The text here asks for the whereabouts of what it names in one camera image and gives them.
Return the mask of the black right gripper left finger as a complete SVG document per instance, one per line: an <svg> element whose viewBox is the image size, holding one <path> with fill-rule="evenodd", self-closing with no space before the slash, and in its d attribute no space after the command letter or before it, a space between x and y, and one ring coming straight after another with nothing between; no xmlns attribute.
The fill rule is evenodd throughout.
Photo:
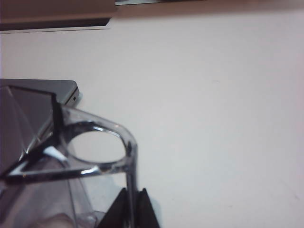
<svg viewBox="0 0 304 228"><path fill-rule="evenodd" d="M114 202L105 213L101 221L98 223L98 228L127 228L127 190L122 188Z"/></svg>

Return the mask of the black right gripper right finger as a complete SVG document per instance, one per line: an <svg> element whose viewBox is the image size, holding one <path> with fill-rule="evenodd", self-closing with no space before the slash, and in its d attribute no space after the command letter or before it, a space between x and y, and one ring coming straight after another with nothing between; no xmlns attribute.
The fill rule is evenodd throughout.
<svg viewBox="0 0 304 228"><path fill-rule="evenodd" d="M143 188L137 198L137 227L160 228L147 189Z"/></svg>

